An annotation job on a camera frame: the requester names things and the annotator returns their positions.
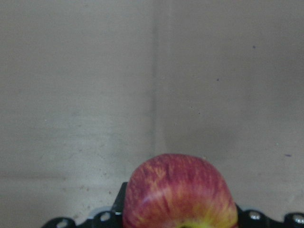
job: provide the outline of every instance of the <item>gray wall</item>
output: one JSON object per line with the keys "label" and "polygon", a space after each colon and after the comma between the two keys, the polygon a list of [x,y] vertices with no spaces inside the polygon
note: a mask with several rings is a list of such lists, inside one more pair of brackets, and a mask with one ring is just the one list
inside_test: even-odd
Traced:
{"label": "gray wall", "polygon": [[0,3],[0,225],[82,222],[164,152],[304,211],[302,1]]}

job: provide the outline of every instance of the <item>screw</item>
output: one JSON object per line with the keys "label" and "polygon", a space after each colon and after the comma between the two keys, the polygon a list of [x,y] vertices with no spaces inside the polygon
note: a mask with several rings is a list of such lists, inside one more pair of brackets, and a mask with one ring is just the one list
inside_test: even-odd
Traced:
{"label": "screw", "polygon": [[65,227],[67,227],[67,225],[68,225],[67,220],[63,219],[61,222],[57,223],[56,227],[57,228],[65,228]]}
{"label": "screw", "polygon": [[111,217],[111,214],[109,212],[105,212],[100,216],[100,221],[106,222]]}
{"label": "screw", "polygon": [[249,213],[249,217],[253,220],[260,220],[261,219],[261,214],[258,213],[257,211],[251,211]]}
{"label": "screw", "polygon": [[304,216],[303,215],[294,215],[293,220],[298,224],[304,224]]}

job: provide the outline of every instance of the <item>black plastic holder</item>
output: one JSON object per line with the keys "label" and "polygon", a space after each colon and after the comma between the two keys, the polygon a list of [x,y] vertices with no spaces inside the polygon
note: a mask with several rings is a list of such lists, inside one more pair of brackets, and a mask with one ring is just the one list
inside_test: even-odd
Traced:
{"label": "black plastic holder", "polygon": [[[110,210],[101,211],[76,225],[71,218],[59,217],[47,222],[42,228],[123,228],[122,215],[127,182],[122,183],[115,202]],[[284,221],[275,221],[258,210],[242,210],[237,205],[239,228],[304,228],[304,214],[288,213]]]}

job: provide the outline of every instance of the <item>apple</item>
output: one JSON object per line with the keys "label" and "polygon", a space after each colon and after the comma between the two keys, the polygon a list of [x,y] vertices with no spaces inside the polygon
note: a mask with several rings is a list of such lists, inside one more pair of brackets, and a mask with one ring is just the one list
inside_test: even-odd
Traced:
{"label": "apple", "polygon": [[204,159],[162,154],[128,182],[124,228],[237,228],[238,213],[219,171]]}

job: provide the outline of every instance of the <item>gray floor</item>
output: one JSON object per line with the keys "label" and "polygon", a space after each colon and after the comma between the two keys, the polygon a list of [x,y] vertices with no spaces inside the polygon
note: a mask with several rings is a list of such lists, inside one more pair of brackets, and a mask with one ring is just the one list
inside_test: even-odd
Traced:
{"label": "gray floor", "polygon": [[0,226],[82,222],[164,152],[304,211],[304,2],[0,3]]}

